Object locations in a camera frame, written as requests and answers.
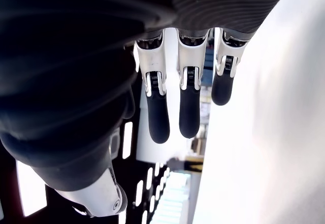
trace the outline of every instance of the silver metal part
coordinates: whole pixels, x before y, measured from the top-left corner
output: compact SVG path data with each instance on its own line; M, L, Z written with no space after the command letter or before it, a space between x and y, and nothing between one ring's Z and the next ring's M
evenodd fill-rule
M139 63L142 80L145 85L146 94L151 96L151 83L149 72L158 72L158 82L161 81L159 92L166 94L166 62L165 62L165 31L162 31L161 45L155 49L142 49L135 42L139 54Z
M220 28L220 35L217 46L217 55L216 55L216 71L219 76L223 75L224 67L225 67L225 59L226 56L232 56L234 58L232 69L230 72L230 77L233 78L236 74L237 65L240 63L240 59L244 53L245 47L247 43L241 47L232 47L227 45L223 40L223 29Z
M187 67L195 67L197 76L195 76L195 89L201 88L201 78L203 75L203 66L205 59L205 49L207 46L207 34L204 36L204 42L197 46L189 46L182 43L180 33L177 31L178 39L178 69L180 75L180 88L186 89L187 86Z
M159 93L160 93L160 95L165 95L166 94L166 85L163 84L163 78L162 78L161 72L157 72L157 75L158 75Z
M187 67L184 67L183 70L183 79L181 79L179 86L182 90L186 90L187 88Z
M194 69L194 88L200 90L201 88L201 79L199 79L199 68L195 67Z
M144 83L145 87L146 87L146 95L148 97L151 96L151 79L150 79L150 73L147 73L146 74L146 82L147 82L147 86L146 86L146 83Z

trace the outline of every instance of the black fingertip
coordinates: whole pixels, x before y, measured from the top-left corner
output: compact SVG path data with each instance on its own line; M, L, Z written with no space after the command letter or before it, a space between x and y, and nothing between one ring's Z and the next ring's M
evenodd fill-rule
M200 90L194 86L180 89L179 130L190 139L195 137L200 128Z
M159 91L153 90L147 102L150 136L154 142L162 144L170 134L166 94L160 95Z
M231 78L229 74L219 76L215 73L211 98L216 105L223 106L229 102L233 90L233 81L234 78Z

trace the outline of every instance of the robotic finger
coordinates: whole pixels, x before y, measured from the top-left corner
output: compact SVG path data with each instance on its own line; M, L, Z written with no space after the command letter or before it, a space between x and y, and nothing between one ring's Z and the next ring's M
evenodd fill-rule
M200 127L200 91L209 30L178 30L178 68L180 74L179 129L193 138Z
M149 131L154 142L167 141L170 134L166 91L164 31L148 33L136 41L142 80L148 103Z
M219 106L227 104L230 100L237 65L250 39L250 37L239 39L238 33L232 34L220 28L216 54L217 64L211 92L213 102Z

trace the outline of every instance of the white wall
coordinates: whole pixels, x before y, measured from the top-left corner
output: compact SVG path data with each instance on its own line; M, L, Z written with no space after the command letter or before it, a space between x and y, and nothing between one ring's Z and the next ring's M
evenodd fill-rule
M193 223L325 223L325 0L281 0L211 106Z

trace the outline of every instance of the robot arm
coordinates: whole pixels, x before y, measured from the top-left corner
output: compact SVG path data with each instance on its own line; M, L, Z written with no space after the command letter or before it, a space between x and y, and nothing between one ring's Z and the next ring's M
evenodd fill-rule
M136 40L150 134L170 133L164 28L178 29L179 127L200 125L207 32L221 27L212 99L226 104L247 42L279 0L2 0L0 138L6 150L92 216L126 208L108 137L134 112Z

